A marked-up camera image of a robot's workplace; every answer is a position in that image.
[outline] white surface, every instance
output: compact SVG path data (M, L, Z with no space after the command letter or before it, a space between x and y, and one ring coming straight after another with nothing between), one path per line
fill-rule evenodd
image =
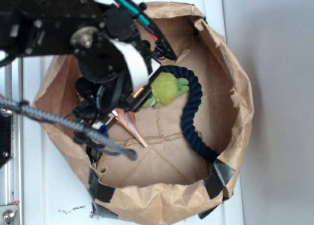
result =
M314 222L314 0L223 0L227 41L253 85L241 170L246 225Z
M171 0L196 4L210 25L224 34L221 0ZM24 98L33 100L51 57L27 58ZM67 162L38 123L24 121L24 201L26 225L132 224L106 218L90 218L91 198ZM197 216L178 224L243 225L240 182L234 196L201 221Z

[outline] red wire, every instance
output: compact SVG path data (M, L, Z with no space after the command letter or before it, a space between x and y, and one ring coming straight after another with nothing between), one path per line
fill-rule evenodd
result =
M151 36L153 37L153 39L154 39L155 41L158 40L158 37L157 37L155 34L151 33Z

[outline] metal frame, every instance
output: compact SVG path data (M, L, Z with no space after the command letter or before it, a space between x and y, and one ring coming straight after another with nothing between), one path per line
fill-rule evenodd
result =
M0 73L0 80L4 82L4 95L14 100L22 98L22 59L16 59L12 64L4 68ZM14 212L14 221L11 225L23 224L23 152L22 134L23 118L17 114L12 115L12 157L0 169L0 225L7 224L4 220L4 212Z

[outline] bolt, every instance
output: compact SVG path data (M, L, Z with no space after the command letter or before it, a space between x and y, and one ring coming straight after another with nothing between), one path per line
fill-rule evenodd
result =
M7 210L3 213L3 219L7 224L10 224L15 217L15 213L12 210Z
M36 28L41 28L42 25L43 25L43 22L42 22L41 20L35 20L35 21L34 21L34 26L35 26Z
M106 25L105 21L102 21L102 22L99 23L98 26L99 26L100 28L104 28L105 25Z
M12 115L13 111L2 107L2 108L0 109L0 113L1 113L1 115L4 116L4 117L9 117L10 115Z
M84 4L87 3L87 0L79 0L79 2L80 2L82 5L84 5Z
M25 53L26 53L27 55L30 55L30 54L33 53L33 49L32 49L32 48L27 48L27 49L25 50Z
M7 152L7 151L3 152L3 154L2 154L2 156L3 156L4 158L8 158L9 155L10 155L9 152Z
M78 55L78 54L79 54L79 49L78 49L78 48L76 48L76 49L74 50L74 54L75 54L75 55Z
M81 46L85 48L91 48L93 45L93 37L89 34L84 34L80 40L79 43Z

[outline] gray braided cable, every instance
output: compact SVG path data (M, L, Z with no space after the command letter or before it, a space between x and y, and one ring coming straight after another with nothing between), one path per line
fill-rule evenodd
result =
M123 148L122 146L112 142L110 139L105 137L97 130L93 129L90 126L81 124L80 122L66 119L56 114L31 107L28 105L27 102L16 102L3 97L0 97L0 106L13 110L17 113L24 114L26 116L30 115L48 122L58 123L77 132L85 133L88 137L98 141L101 145L107 146L112 150L125 155L130 160L134 161L137 159L137 153L134 150Z

